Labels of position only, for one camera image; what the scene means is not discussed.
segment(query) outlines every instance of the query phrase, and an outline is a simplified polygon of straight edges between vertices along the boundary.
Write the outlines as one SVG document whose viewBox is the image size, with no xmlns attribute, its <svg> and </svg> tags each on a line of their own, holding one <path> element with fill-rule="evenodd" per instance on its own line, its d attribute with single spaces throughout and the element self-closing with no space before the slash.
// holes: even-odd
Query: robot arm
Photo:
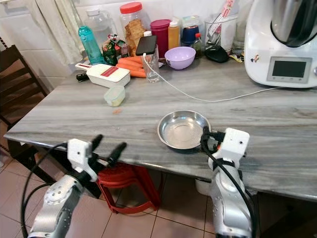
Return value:
<svg viewBox="0 0 317 238">
<path fill-rule="evenodd" d="M 239 176 L 239 160 L 244 156 L 249 141 L 249 134 L 227 128 L 223 132 L 209 132 L 204 129 L 201 144 L 204 151 L 208 149 L 208 139 L 218 141 L 218 149 L 213 158 L 227 169 L 240 186 L 245 187 Z M 246 202 L 228 175 L 209 157 L 208 165 L 213 171 L 210 196 L 213 202 L 213 223 L 218 238 L 251 238 L 252 219 Z"/>
<path fill-rule="evenodd" d="M 118 145 L 105 160 L 98 159 L 93 150 L 102 139 L 93 142 L 71 139 L 67 143 L 67 157 L 74 169 L 49 187 L 43 207 L 37 214 L 28 238 L 64 238 L 68 232 L 72 213 L 84 192 L 85 184 L 97 180 L 97 173 L 108 165 L 113 166 L 126 143 Z"/>
</svg>

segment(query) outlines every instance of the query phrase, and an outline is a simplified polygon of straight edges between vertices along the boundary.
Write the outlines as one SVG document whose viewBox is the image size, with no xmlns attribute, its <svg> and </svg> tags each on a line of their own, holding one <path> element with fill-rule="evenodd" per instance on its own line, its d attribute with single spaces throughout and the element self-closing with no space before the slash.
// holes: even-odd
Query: blue liquid bottle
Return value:
<svg viewBox="0 0 317 238">
<path fill-rule="evenodd" d="M 90 64 L 106 64 L 94 37 L 93 31 L 88 26 L 81 26 L 78 29 L 78 35 L 84 45 Z"/>
</svg>

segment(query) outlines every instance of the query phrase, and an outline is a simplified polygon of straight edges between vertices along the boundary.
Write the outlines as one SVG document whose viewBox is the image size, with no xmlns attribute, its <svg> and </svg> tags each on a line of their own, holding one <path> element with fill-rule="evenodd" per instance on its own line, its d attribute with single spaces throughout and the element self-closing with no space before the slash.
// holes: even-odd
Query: maroon container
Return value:
<svg viewBox="0 0 317 238">
<path fill-rule="evenodd" d="M 158 55 L 164 58 L 165 52 L 168 51 L 168 26 L 171 21 L 168 19 L 152 21 L 151 31 L 153 36 L 158 37 Z"/>
</svg>

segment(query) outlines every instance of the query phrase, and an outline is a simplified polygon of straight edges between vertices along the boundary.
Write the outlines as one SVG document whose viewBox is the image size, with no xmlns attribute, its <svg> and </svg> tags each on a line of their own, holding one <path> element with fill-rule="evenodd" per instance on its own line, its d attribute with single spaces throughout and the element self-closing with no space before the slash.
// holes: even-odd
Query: marble table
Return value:
<svg viewBox="0 0 317 238">
<path fill-rule="evenodd" d="M 253 82 L 242 63 L 195 60 L 185 70 L 168 66 L 161 74 L 179 89 L 209 100 L 226 99 L 266 88 Z M 207 156 L 198 148 L 178 151 L 157 135 L 159 120 L 175 110 L 204 115 L 215 130 L 227 127 L 251 135 L 241 162 L 246 187 L 317 200 L 317 89 L 276 89 L 219 103 L 190 99 L 163 81 L 132 78 L 119 108 L 106 104 L 106 88 L 75 74 L 41 101 L 6 138 L 52 147 L 71 138 L 105 137 L 96 153 L 106 157 L 119 142 L 121 160 L 170 173 L 210 180 Z"/>
</svg>

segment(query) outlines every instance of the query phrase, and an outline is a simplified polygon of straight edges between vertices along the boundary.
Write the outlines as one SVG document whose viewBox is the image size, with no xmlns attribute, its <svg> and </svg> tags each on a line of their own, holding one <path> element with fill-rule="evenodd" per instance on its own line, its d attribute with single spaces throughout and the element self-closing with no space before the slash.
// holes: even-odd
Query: white curtain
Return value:
<svg viewBox="0 0 317 238">
<path fill-rule="evenodd" d="M 78 27 L 82 22 L 72 0 L 25 0 L 25 3 L 61 62 L 73 64 L 80 61 L 84 48 Z"/>
</svg>

